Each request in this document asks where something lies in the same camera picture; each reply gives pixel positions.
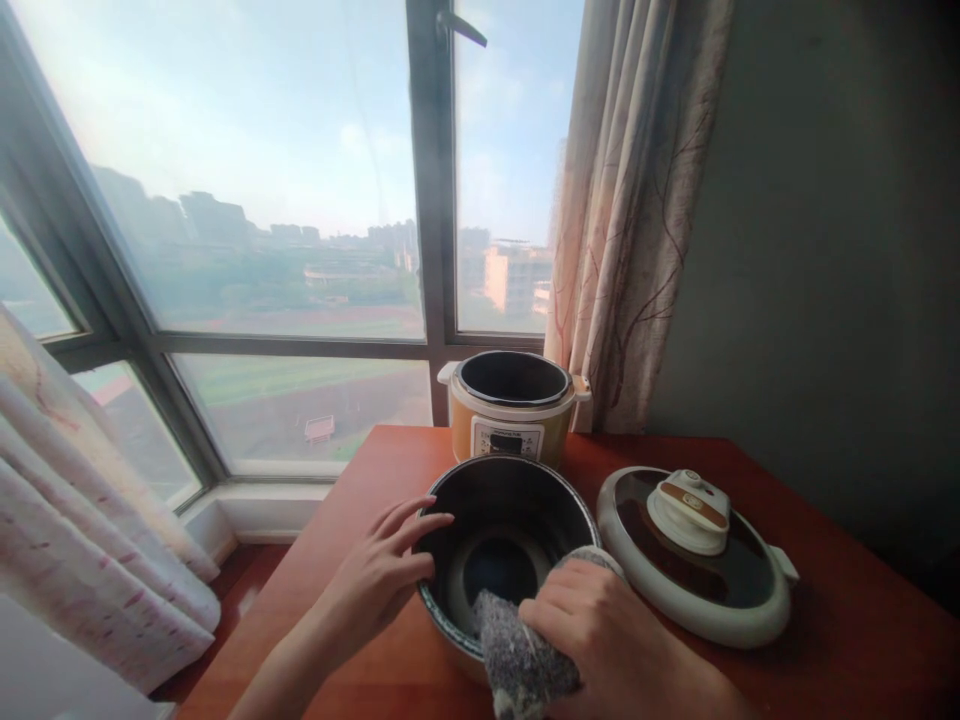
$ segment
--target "window glass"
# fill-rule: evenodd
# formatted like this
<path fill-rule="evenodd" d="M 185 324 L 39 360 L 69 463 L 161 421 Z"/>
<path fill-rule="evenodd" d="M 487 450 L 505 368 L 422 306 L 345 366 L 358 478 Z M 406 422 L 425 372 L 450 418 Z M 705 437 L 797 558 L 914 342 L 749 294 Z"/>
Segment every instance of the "window glass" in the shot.
<path fill-rule="evenodd" d="M 542 333 L 583 2 L 457 0 L 460 330 Z"/>
<path fill-rule="evenodd" d="M 234 475 L 332 477 L 373 426 L 432 425 L 429 364 L 176 355 Z"/>
<path fill-rule="evenodd" d="M 12 0 L 162 329 L 423 339 L 403 0 Z"/>
<path fill-rule="evenodd" d="M 124 457 L 170 507 L 200 490 L 200 481 L 129 363 L 111 363 L 73 379 L 106 411 Z"/>
<path fill-rule="evenodd" d="M 79 330 L 2 217 L 0 299 L 26 329 L 41 340 Z"/>

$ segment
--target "gray towel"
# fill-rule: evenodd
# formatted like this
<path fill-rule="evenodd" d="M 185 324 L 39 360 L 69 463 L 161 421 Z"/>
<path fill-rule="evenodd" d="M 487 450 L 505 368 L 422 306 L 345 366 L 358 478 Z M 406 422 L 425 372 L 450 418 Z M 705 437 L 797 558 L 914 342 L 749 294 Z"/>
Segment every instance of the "gray towel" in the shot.
<path fill-rule="evenodd" d="M 570 558 L 609 568 L 627 581 L 617 561 L 598 547 L 577 548 L 557 567 Z M 473 611 L 498 720 L 540 720 L 547 705 L 580 687 L 577 666 L 527 627 L 512 602 L 482 590 Z"/>

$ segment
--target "window handle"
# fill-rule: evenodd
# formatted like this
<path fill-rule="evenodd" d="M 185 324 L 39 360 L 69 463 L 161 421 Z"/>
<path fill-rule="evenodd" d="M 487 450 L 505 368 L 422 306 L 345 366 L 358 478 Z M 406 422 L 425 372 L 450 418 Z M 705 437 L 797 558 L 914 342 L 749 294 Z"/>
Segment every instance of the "window handle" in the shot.
<path fill-rule="evenodd" d="M 487 46 L 487 38 L 473 25 L 449 10 L 441 10 L 437 13 L 437 35 L 446 42 L 451 31 L 463 35 L 467 40 L 472 40 L 480 47 Z"/>

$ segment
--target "window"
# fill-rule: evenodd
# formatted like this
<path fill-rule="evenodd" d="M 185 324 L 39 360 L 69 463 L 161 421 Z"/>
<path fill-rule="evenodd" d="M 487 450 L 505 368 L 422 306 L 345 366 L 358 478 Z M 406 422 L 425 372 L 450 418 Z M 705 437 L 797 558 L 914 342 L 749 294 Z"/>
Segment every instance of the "window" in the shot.
<path fill-rule="evenodd" d="M 447 361 L 542 348 L 582 12 L 0 2 L 2 299 L 172 504 L 445 425 Z"/>
<path fill-rule="evenodd" d="M 458 326 L 542 333 L 583 2 L 457 9 L 490 35 L 454 41 Z"/>
<path fill-rule="evenodd" d="M 2 217 L 0 293 L 3 304 L 34 337 L 45 340 L 78 329 Z"/>
<path fill-rule="evenodd" d="M 431 425 L 417 360 L 177 355 L 187 389 L 233 475 L 339 471 L 373 426 Z"/>
<path fill-rule="evenodd" d="M 200 489 L 129 363 L 111 363 L 73 379 L 106 411 L 124 456 L 161 499 L 176 508 Z"/>

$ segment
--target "control panel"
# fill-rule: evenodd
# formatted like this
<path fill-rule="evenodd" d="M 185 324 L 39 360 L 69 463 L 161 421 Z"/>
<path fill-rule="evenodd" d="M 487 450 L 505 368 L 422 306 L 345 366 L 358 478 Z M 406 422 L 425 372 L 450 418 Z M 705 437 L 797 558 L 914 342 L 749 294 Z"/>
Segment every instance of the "control panel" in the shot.
<path fill-rule="evenodd" d="M 507 453 L 540 459 L 543 425 L 502 422 L 474 415 L 471 426 L 471 456 Z"/>

